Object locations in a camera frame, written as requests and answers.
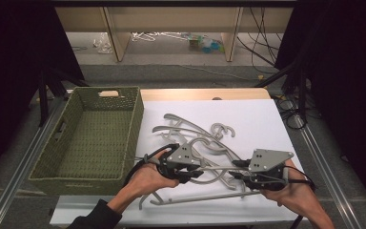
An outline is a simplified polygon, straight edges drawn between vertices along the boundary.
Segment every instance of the green woven basket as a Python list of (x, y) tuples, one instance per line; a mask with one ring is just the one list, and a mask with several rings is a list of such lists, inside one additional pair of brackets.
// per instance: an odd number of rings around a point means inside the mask
[(48, 195), (114, 195), (133, 166), (143, 114), (138, 87), (75, 88), (29, 181)]

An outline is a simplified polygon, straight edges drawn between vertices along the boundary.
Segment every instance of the floor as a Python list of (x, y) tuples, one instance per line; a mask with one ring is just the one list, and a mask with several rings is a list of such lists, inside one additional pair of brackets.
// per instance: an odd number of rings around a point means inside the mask
[[(206, 35), (216, 41), (217, 33), (197, 33)], [(254, 45), (252, 38), (257, 34), (241, 33), (240, 39), (263, 58), (274, 61), (269, 50), (260, 44)], [(204, 53), (201, 49), (190, 48), (187, 41), (164, 35), (153, 37), (154, 41), (138, 39), (131, 41), (122, 62), (115, 62), (111, 53), (98, 53), (93, 46), (101, 38), (100, 33), (69, 33), (75, 56), (92, 85), (111, 85), (139, 83), (143, 88), (212, 88), (212, 87), (252, 87), (259, 80), (276, 72), (266, 61), (244, 48), (240, 43), (235, 47), (234, 61), (227, 62), (223, 52)], [(267, 34), (269, 45), (279, 48), (282, 34)], [(271, 49), (274, 55), (277, 50)], [(280, 95), (278, 80), (268, 86), (271, 95)], [(278, 109), (288, 109), (291, 102), (277, 100)], [(366, 228), (366, 191), (350, 165), (341, 158), (341, 150), (336, 145), (327, 128), (324, 117), (314, 106), (313, 97), (308, 99), (308, 125), (304, 130), (290, 128), (297, 125), (297, 119), (289, 119), (287, 131), (304, 167), (318, 186), (316, 195), (333, 219), (336, 228)], [(0, 197), (10, 183), (13, 173), (30, 147), (34, 134), (38, 130), (39, 107), (36, 98), (30, 102), (30, 111), (19, 127), (18, 135), (12, 141), (10, 149), (0, 159)], [(322, 156), (328, 167), (316, 164), (316, 155)], [(326, 174), (334, 179), (329, 183)], [(337, 187), (344, 198), (336, 197), (332, 186)], [(0, 228), (53, 228), (50, 219), (58, 197), (48, 197), (29, 184), (24, 178), (20, 180), (18, 191), (11, 205), (5, 210), (5, 217)], [(348, 219), (350, 213), (356, 220)], [(259, 224), (253, 228), (290, 228), (291, 223)], [(251, 226), (233, 227), (250, 228)], [(298, 228), (312, 228), (303, 221)]]

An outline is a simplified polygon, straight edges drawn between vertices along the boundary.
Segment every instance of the white table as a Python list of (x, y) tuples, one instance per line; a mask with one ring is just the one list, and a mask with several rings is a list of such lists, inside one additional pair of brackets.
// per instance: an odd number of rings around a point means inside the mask
[[(224, 135), (221, 140), (242, 159), (251, 158), (256, 148), (290, 151), (294, 147), (281, 121), (278, 110), (271, 99), (253, 100), (198, 100), (198, 101), (144, 101), (144, 117), (137, 145), (137, 155), (143, 156), (168, 144), (159, 133), (152, 133), (158, 125), (169, 125), (164, 114), (179, 115), (210, 130), (215, 122), (231, 126), (235, 137)], [(214, 156), (220, 165), (229, 165), (224, 156)], [(302, 167), (296, 156), (293, 161)], [(209, 185), (192, 183), (180, 184), (174, 189), (159, 190), (165, 200), (207, 197), (231, 194), (239, 191), (229, 190), (221, 182)], [(68, 225), (78, 216), (86, 216), (100, 199), (112, 197), (60, 197), (51, 219), (52, 225)], [(139, 210), (138, 200), (124, 212), (120, 226), (195, 226), (195, 225), (238, 225), (258, 224), (275, 221), (292, 221), (296, 214), (261, 195), (244, 198), (224, 198), (188, 203), (156, 206), (149, 203), (150, 196)]]

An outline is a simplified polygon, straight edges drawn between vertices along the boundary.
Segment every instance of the gray floor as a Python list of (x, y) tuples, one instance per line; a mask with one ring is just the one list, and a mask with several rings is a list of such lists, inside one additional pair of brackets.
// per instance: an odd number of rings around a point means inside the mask
[[(218, 34), (207, 34), (219, 39)], [(279, 47), (279, 39), (269, 34), (271, 45)], [(75, 51), (86, 81), (91, 85), (134, 85), (141, 88), (238, 88), (252, 87), (259, 77), (268, 77), (269, 73), (258, 72), (252, 66), (250, 53), (240, 45), (236, 47), (234, 62), (226, 62), (222, 52), (205, 54), (191, 50), (188, 44), (169, 37), (156, 37), (155, 42), (131, 42), (127, 54), (121, 63), (115, 63), (111, 54), (99, 54), (92, 47), (97, 34), (69, 34), (71, 44), (86, 47)], [(250, 47), (253, 45), (247, 34), (240, 34)], [(270, 58), (265, 47), (256, 46), (256, 50)], [(259, 58), (254, 59), (259, 70), (274, 72), (268, 64)], [(281, 94), (283, 79), (269, 85), (271, 94)], [(313, 100), (308, 103), (314, 107)], [(308, 127), (328, 161), (335, 179), (344, 192), (361, 228), (366, 228), (366, 190), (361, 185), (350, 165), (340, 159), (338, 148), (324, 119), (316, 109), (308, 112)], [(17, 165), (27, 151), (39, 123), (39, 107), (35, 98), (30, 102), (30, 110), (18, 129), (18, 135), (12, 140), (10, 149), (0, 159), (0, 195), (10, 182)], [(318, 186), (316, 194), (326, 211), (333, 219), (336, 228), (346, 228), (344, 218), (331, 196), (321, 173), (312, 157), (300, 131), (288, 128), (288, 134), (295, 146), (305, 172)], [(52, 228), (50, 219), (58, 197), (47, 197), (25, 180), (10, 205), (0, 228)], [(257, 225), (253, 228), (289, 228), (291, 223)], [(298, 228), (312, 228), (308, 221), (303, 221)]]

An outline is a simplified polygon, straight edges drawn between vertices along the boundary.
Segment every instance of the table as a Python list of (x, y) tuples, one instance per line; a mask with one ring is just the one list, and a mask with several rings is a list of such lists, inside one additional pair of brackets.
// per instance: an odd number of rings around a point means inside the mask
[[(275, 103), (264, 89), (142, 90), (142, 97), (145, 110), (136, 150), (137, 156), (143, 156), (148, 149), (157, 149), (166, 144), (161, 137), (157, 136), (159, 133), (151, 132), (155, 123), (167, 125), (169, 121), (163, 119), (164, 113), (185, 117), (197, 125), (204, 125), (202, 126), (204, 129), (217, 120), (222, 120), (224, 124), (229, 122), (233, 125), (236, 136), (227, 140), (224, 138), (222, 142), (242, 158), (251, 157), (253, 149), (257, 147), (294, 152)], [(223, 100), (212, 100), (216, 97)], [(223, 165), (226, 158), (217, 157), (215, 157), (216, 162)], [(301, 168), (296, 155), (293, 161), (298, 168)], [(228, 190), (221, 183), (216, 182), (208, 185), (181, 184), (174, 189), (159, 190), (158, 194), (163, 199), (182, 199), (237, 192)], [(78, 216), (87, 215), (100, 198), (109, 200), (112, 197), (60, 197), (51, 224), (64, 226)], [(275, 202), (261, 195), (166, 206), (151, 205), (146, 200), (143, 210), (139, 210), (138, 202), (139, 199), (124, 212), (120, 226), (250, 225), (272, 221), (292, 221), (296, 218), (293, 212), (277, 207)]]

